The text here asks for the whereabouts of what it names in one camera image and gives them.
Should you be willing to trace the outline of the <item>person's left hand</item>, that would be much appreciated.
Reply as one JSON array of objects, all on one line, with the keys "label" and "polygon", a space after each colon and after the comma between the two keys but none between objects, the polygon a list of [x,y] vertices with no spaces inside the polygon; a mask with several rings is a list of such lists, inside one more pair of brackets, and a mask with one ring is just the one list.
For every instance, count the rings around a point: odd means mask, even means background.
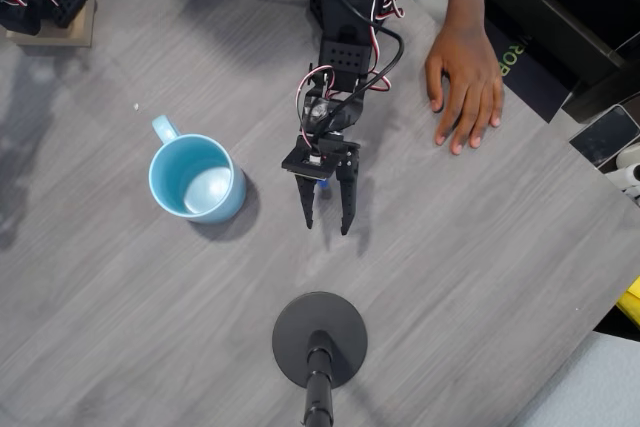
[{"label": "person's left hand", "polygon": [[441,114],[434,142],[454,155],[480,147],[488,127],[501,125],[503,81],[482,26],[445,23],[425,63],[431,108]]}]

